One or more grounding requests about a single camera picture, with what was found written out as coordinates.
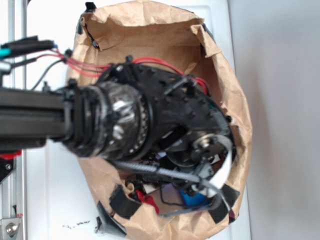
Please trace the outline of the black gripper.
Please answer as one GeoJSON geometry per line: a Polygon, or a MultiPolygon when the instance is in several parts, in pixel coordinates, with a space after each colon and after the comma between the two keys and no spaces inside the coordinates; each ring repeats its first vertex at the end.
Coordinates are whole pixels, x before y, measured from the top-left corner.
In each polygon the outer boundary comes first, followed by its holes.
{"type": "Polygon", "coordinates": [[[190,151],[162,152],[147,163],[130,164],[135,178],[129,198],[143,204],[135,192],[153,197],[159,212],[171,207],[173,213],[200,212],[231,208],[224,185],[237,153],[232,134],[206,134],[191,144],[190,151]],[[180,191],[193,196],[200,193],[208,205],[187,206],[180,191]]]}

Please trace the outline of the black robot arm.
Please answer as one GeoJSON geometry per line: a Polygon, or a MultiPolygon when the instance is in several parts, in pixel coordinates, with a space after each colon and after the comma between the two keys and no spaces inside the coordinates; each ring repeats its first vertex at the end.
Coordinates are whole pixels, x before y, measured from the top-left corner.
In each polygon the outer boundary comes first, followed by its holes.
{"type": "Polygon", "coordinates": [[[228,203],[223,186],[235,157],[230,121],[200,78],[156,60],[128,57],[111,64],[94,84],[56,91],[0,89],[0,157],[11,160],[48,139],[80,158],[100,157],[129,173],[136,201],[146,185],[172,185],[201,202],[181,212],[228,203]]]}

